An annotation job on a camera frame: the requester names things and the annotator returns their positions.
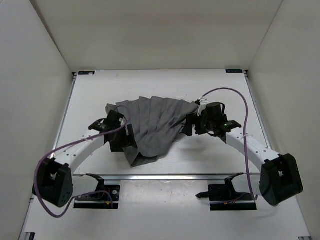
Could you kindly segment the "grey pleated skirt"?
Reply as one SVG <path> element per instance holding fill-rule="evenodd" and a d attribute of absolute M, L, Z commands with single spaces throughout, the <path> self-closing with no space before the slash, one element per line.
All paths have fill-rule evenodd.
<path fill-rule="evenodd" d="M 137 167 L 165 156 L 182 133 L 186 116 L 196 113 L 198 106 L 183 99 L 140 96 L 136 100 L 108 103 L 105 111 L 111 110 L 130 118 L 137 147 L 128 146 L 123 151 L 129 165 Z"/>

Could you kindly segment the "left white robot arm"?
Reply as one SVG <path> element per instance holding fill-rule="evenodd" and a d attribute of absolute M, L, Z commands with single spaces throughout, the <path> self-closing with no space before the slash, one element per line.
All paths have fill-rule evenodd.
<path fill-rule="evenodd" d="M 32 193 L 41 203 L 49 202 L 62 208 L 76 197 L 91 196 L 99 199 L 109 196 L 104 180 L 93 173 L 75 175 L 80 165 L 95 151 L 109 144 L 113 153 L 123 152 L 128 147 L 136 148 L 131 113 L 126 115 L 110 110 L 106 118 L 92 123 L 77 141 L 55 149 L 38 163 L 33 179 Z"/>

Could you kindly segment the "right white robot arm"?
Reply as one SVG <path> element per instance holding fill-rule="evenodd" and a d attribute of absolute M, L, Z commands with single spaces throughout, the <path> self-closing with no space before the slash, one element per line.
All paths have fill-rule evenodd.
<path fill-rule="evenodd" d="M 248 178 L 244 173 L 236 173 L 224 180 L 217 190 L 197 194 L 197 198 L 210 198 L 223 204 L 240 199 L 253 200 L 262 196 L 266 202 L 276 207 L 303 192 L 303 183 L 297 161 L 291 154 L 280 154 L 247 134 L 244 127 L 235 120 L 228 120 L 225 105 L 220 102 L 197 102 L 196 113 L 187 114 L 183 133 L 208 134 L 219 138 L 225 144 L 238 150 L 247 162 L 259 170 L 260 175 Z"/>

